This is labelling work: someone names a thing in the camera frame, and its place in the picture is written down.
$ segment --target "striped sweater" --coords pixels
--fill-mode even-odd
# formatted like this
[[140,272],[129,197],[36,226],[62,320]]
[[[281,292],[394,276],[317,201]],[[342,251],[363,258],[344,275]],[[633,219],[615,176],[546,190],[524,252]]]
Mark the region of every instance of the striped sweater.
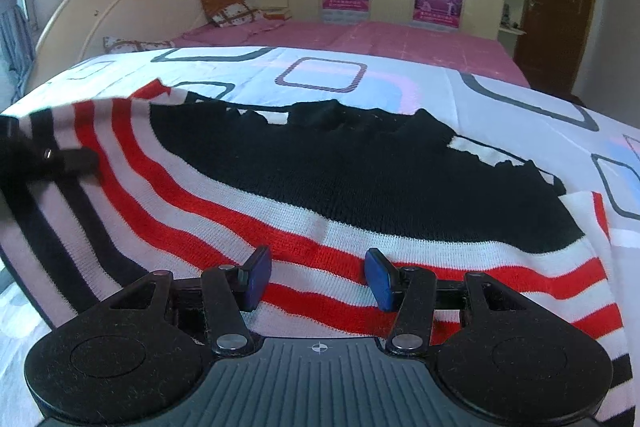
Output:
[[[240,107],[155,81],[20,126],[41,146],[100,156],[92,178],[2,187],[2,258],[52,327],[147,271],[197,277],[269,245],[250,329],[384,337],[394,315],[377,309],[363,269],[377,247],[440,279],[485,271],[597,339],[614,366],[598,418],[633,424],[622,319],[595,248],[608,245],[599,194],[564,194],[532,162],[424,110]],[[432,344],[460,328],[457,312],[435,318]]]

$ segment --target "patterned bedsheet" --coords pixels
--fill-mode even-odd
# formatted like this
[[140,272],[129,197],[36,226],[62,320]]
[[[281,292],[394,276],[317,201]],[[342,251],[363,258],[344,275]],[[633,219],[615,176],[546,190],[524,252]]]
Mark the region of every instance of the patterned bedsheet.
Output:
[[[640,367],[640,304],[634,294],[640,270],[640,130],[529,89],[446,68],[255,46],[92,58],[5,114],[23,116],[87,98],[129,96],[155,78],[195,93],[196,100],[283,106],[336,98],[345,105],[403,114],[422,107],[465,137],[532,159],[559,177],[568,193],[603,194],[609,235],[603,234],[594,248],[622,312],[632,366]],[[22,363],[47,327],[5,271],[0,272],[0,293],[0,426],[34,425],[39,413],[25,387]],[[622,413],[608,425],[629,425],[638,400],[634,382],[620,381],[607,399]]]

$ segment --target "wall shelf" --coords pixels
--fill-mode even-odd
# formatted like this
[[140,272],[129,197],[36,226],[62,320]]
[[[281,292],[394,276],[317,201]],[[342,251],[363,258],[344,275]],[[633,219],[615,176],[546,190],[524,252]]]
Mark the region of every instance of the wall shelf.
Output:
[[498,31],[510,33],[511,35],[524,35],[526,33],[522,30],[517,30],[516,28],[505,28],[504,26],[500,26]]

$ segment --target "pillow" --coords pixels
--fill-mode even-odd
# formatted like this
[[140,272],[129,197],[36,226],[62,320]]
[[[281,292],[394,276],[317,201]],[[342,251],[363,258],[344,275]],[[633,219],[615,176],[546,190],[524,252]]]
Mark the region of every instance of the pillow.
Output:
[[209,22],[219,28],[239,26],[263,19],[264,14],[245,0],[200,0]]
[[105,37],[102,39],[104,52],[107,55],[117,55],[120,53],[151,52],[154,50],[168,50],[175,48],[173,41],[143,42],[127,41],[115,37]]

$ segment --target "bed frame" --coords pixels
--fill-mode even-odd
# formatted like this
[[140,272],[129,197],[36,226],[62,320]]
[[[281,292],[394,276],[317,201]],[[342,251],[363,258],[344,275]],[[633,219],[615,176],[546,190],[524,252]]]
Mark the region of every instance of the bed frame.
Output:
[[103,37],[167,40],[205,23],[200,0],[64,0],[40,36],[27,92],[102,55]]

